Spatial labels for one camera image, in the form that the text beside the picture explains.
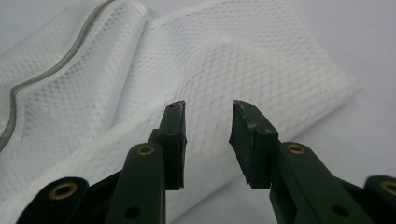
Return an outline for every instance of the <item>gray zipper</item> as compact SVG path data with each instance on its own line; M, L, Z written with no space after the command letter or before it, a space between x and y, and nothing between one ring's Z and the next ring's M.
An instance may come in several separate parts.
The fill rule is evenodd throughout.
M33 84L36 83L40 80L43 80L46 77L50 77L51 75L55 74L58 72L61 68L63 68L70 60L76 55L78 52L79 48L81 45L84 43L84 40L86 39L88 33L90 32L91 28L94 25L94 22L96 19L100 16L100 14L105 10L105 8L115 0L109 0L98 7L96 7L93 12L90 14L90 16L85 20L84 24L82 25L81 31L78 34L78 37L76 41L74 42L73 46L70 48L69 51L62 57L62 59L56 63L53 67L51 67L50 70L44 72L43 74L33 77L27 81L24 81L16 86L14 86L10 93L9 93L9 98L10 98L10 112L9 112L9 119L8 119L8 124L6 128L4 129L3 133L0 136L0 152L3 150L3 148L7 145L9 139L11 139L12 134L14 133L15 126L17 124L17 94L18 92Z

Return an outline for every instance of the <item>white cloth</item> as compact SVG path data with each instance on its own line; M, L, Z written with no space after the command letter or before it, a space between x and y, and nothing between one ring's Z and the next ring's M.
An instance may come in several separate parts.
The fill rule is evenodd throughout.
M67 9L1 55L0 130L9 90L62 59L98 5ZM164 107L185 100L185 188L167 192L170 221L240 174L228 144L234 99L256 105L285 141L359 87L279 0L214 1L146 17L141 4L109 3L70 62L18 92L15 131L0 153L2 223L55 179L93 184L117 172Z

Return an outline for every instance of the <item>mesh laundry bag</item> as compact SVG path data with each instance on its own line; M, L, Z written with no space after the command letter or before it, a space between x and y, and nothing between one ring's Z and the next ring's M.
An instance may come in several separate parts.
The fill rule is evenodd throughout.
M234 99L256 105L286 141L359 87L279 0L214 1L146 17L130 1L78 5L1 56L2 223L55 179L93 184L117 172L164 107L185 100L185 188L167 192L172 220L240 174L228 144Z

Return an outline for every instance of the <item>white tabletop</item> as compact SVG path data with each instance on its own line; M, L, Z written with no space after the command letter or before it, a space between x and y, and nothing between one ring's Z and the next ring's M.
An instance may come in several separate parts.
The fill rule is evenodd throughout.
M0 54L78 0L0 0ZM161 16L200 0L141 0ZM396 2L287 0L309 34L363 86L346 104L297 136L330 171L362 186L396 176ZM276 223L267 190L244 178L209 196L175 223Z

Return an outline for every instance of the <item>gold rivet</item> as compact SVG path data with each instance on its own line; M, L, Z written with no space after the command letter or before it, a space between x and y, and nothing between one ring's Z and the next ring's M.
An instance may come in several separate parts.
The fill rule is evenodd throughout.
M297 146L297 145L288 145L288 150L294 154L304 154L305 148Z
M384 189L387 193L396 196L396 182L384 180L380 183L381 188Z
M69 197L76 192L78 186L74 182L64 182L57 185L49 192L49 197L52 200L61 200Z
M154 152L154 147L152 146L143 146L137 150L137 154L141 156L147 156Z

